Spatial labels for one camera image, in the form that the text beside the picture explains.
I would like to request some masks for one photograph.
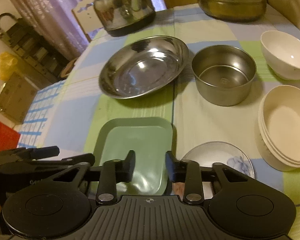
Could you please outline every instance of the curtain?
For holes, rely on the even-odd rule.
[[[89,44],[71,9],[81,0],[11,0],[21,16],[67,59],[78,57]],[[152,0],[156,10],[163,0]]]

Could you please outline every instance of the metal screw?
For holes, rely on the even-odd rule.
[[[199,201],[202,199],[202,197],[199,195],[199,194],[196,194],[196,193],[191,193],[191,194],[188,194],[186,196],[186,199],[191,201],[191,202],[194,202],[194,201]]]
[[[98,199],[100,201],[107,202],[107,201],[113,200],[114,196],[112,194],[109,194],[109,193],[103,193],[103,194],[98,196]]]

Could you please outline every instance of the kettle base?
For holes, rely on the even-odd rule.
[[[143,27],[149,25],[150,23],[153,22],[155,19],[155,12],[149,14],[148,16],[144,17],[143,19],[139,20],[138,22],[135,22],[133,24],[130,24],[128,26],[114,29],[114,30],[106,30],[107,33],[109,33],[112,37],[120,37],[120,36],[125,36],[130,33],[136,32]]]

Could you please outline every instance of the rectangular green tray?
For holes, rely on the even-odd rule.
[[[160,117],[118,118],[100,130],[94,156],[95,166],[136,153],[136,166],[130,183],[118,183],[118,195],[162,195],[167,186],[165,153],[171,150],[172,125]],[[97,183],[90,188],[96,193]]]

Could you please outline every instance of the metal bowl rim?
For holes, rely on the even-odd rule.
[[[254,168],[253,168],[253,166],[252,166],[252,163],[251,163],[251,160],[250,160],[250,158],[239,148],[239,147],[237,147],[237,146],[235,146],[235,145],[233,145],[233,144],[231,144],[231,143],[228,143],[228,142],[223,142],[223,141],[210,141],[210,142],[205,142],[205,143],[202,143],[202,144],[199,144],[199,145],[197,145],[196,147],[193,147],[191,150],[189,150],[183,157],[182,157],[182,160],[187,160],[186,159],[186,156],[189,154],[189,152],[191,152],[192,150],[194,150],[194,149],[196,149],[197,147],[200,147],[200,146],[202,146],[202,145],[205,145],[205,144],[209,144],[209,143],[226,143],[226,144],[229,144],[229,145],[231,145],[231,146],[233,146],[233,147],[235,147],[235,148],[237,148],[240,152],[242,152],[243,153],[243,155],[247,158],[247,160],[249,161],[249,163],[250,163],[250,165],[251,165],[251,167],[252,167],[252,175],[253,175],[253,179],[255,178],[254,176]]]
[[[181,71],[183,71],[183,69],[184,69],[184,68],[186,67],[186,65],[187,65],[188,60],[185,60],[184,66],[181,67],[180,70],[179,70],[178,72],[176,72],[176,75],[175,75],[175,76],[172,76],[170,79],[168,79],[168,80],[167,80],[165,83],[163,83],[162,85],[160,85],[160,86],[158,86],[158,87],[155,87],[155,88],[153,88],[153,89],[151,89],[151,90],[149,90],[149,91],[147,91],[147,92],[145,92],[145,93],[142,93],[142,94],[140,94],[140,95],[135,95],[135,96],[130,96],[130,97],[120,97],[120,96],[115,96],[115,95],[113,95],[113,94],[109,94],[108,92],[104,91],[103,87],[100,86],[100,78],[101,78],[101,76],[102,76],[101,73],[104,71],[105,66],[106,66],[107,63],[111,60],[111,58],[112,58],[115,54],[117,54],[120,50],[122,50],[122,49],[124,49],[124,48],[126,48],[126,47],[128,47],[128,46],[130,46],[130,45],[132,45],[132,44],[134,44],[134,43],[136,43],[136,42],[143,41],[143,40],[148,40],[148,39],[152,39],[152,38],[172,38],[172,39],[175,39],[175,40],[180,41],[180,43],[183,44],[184,47],[185,47],[185,51],[186,51],[186,54],[187,54],[187,58],[189,58],[189,48],[188,48],[188,46],[187,46],[182,40],[180,40],[180,39],[178,39],[178,38],[176,38],[176,37],[173,37],[173,36],[168,36],[168,35],[156,35],[156,36],[150,36],[150,37],[146,37],[146,38],[139,39],[139,40],[137,40],[137,41],[135,41],[135,42],[133,42],[133,43],[127,44],[126,46],[124,46],[123,48],[121,48],[121,49],[119,49],[117,52],[115,52],[115,53],[110,57],[110,59],[108,59],[108,61],[104,64],[102,70],[100,71],[99,78],[98,78],[99,87],[100,87],[101,91],[102,91],[105,95],[107,95],[107,96],[109,96],[109,97],[111,97],[111,98],[115,98],[115,99],[129,99],[129,98],[137,98],[137,97],[141,97],[141,96],[144,96],[144,95],[147,95],[147,94],[149,94],[149,93],[152,93],[152,92],[154,92],[154,91],[156,91],[156,90],[159,90],[160,88],[163,88],[164,86],[168,85],[170,82],[172,82],[172,81],[173,81],[173,80],[181,73]]]
[[[192,64],[192,63],[193,63],[193,60],[194,60],[195,56],[197,56],[197,54],[199,54],[201,51],[203,51],[203,50],[205,50],[205,49],[208,49],[208,48],[211,48],[211,47],[231,47],[231,48],[235,48],[235,49],[238,49],[238,50],[243,51],[245,54],[247,54],[247,55],[252,59],[252,62],[253,62],[253,64],[254,64],[255,71],[254,71],[253,77],[252,77],[247,83],[245,83],[245,84],[243,84],[243,85],[240,85],[240,86],[231,87],[231,88],[218,87],[218,86],[214,86],[214,85],[211,85],[211,84],[209,84],[209,83],[203,81],[203,80],[202,80],[201,78],[199,78],[199,77],[196,75],[196,73],[194,72],[194,70],[193,70],[193,64]],[[200,49],[200,50],[194,55],[194,58],[192,59],[192,62],[191,62],[191,70],[192,70],[192,72],[193,72],[193,74],[194,74],[194,77],[197,78],[198,80],[200,80],[201,82],[205,83],[206,85],[208,85],[208,86],[210,86],[210,87],[213,87],[213,88],[219,88],[219,89],[222,89],[222,90],[231,90],[231,89],[235,89],[235,88],[240,88],[240,87],[246,86],[247,84],[251,83],[251,82],[255,79],[255,77],[256,77],[256,75],[257,75],[257,65],[256,65],[256,62],[254,61],[253,57],[251,57],[251,56],[250,56],[247,52],[245,52],[243,49],[240,49],[240,48],[235,47],[235,46],[232,46],[232,45],[218,44],[218,45],[211,45],[211,46],[205,47],[205,48],[203,48],[203,49]]]

